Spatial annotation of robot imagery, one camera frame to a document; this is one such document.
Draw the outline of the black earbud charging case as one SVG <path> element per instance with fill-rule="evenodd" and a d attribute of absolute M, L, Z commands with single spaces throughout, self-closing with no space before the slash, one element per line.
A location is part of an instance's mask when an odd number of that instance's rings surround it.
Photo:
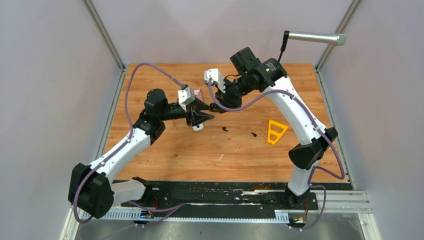
<path fill-rule="evenodd" d="M 215 103 L 211 103 L 209 105 L 209 111 L 216 113 L 216 112 L 219 112 L 219 110 L 220 110 L 220 107 L 216 105 Z"/>

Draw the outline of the white earbud charging case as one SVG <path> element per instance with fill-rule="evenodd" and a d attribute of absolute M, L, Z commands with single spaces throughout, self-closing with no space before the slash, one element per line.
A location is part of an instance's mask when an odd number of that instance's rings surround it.
<path fill-rule="evenodd" d="M 193 127 L 192 127 L 192 129 L 193 129 L 195 132 L 202 131 L 202 130 L 204 129 L 204 124 L 203 124 L 203 123 L 200 123 L 200 124 L 198 124 L 198 125 L 195 125 L 195 126 L 193 126 Z"/>

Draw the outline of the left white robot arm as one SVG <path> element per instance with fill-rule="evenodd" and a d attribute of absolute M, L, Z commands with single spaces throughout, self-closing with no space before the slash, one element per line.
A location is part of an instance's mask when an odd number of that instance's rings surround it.
<path fill-rule="evenodd" d="M 71 172 L 69 202 L 100 219 L 111 207 L 135 201 L 149 206 L 153 193 L 148 182 L 140 177 L 117 182 L 118 173 L 140 152 L 150 147 L 164 132 L 165 121 L 184 119 L 189 127 L 212 120 L 209 105 L 199 99 L 190 87 L 177 92 L 178 101 L 169 103 L 165 92 L 150 90 L 144 109 L 125 137 L 107 153 L 88 165 L 78 163 Z"/>

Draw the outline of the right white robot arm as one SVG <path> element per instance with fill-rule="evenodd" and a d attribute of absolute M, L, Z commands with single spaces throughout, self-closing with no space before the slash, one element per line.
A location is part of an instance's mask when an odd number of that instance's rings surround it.
<path fill-rule="evenodd" d="M 268 97 L 282 113 L 294 130 L 299 143 L 288 152 L 294 164 L 291 178 L 286 188 L 285 201 L 292 209 L 298 209 L 306 201 L 311 187 L 311 179 L 319 160 L 331 148 L 338 136 L 334 127 L 326 127 L 320 122 L 295 90 L 287 71 L 275 58 L 260 61 L 249 47 L 235 53 L 230 58 L 237 71 L 236 78 L 229 80 L 217 68 L 204 71 L 205 85 L 216 93 L 211 93 L 212 111 L 225 113 L 246 109 L 258 101 L 257 98 L 245 105 L 242 98 L 258 90 L 259 98 Z"/>

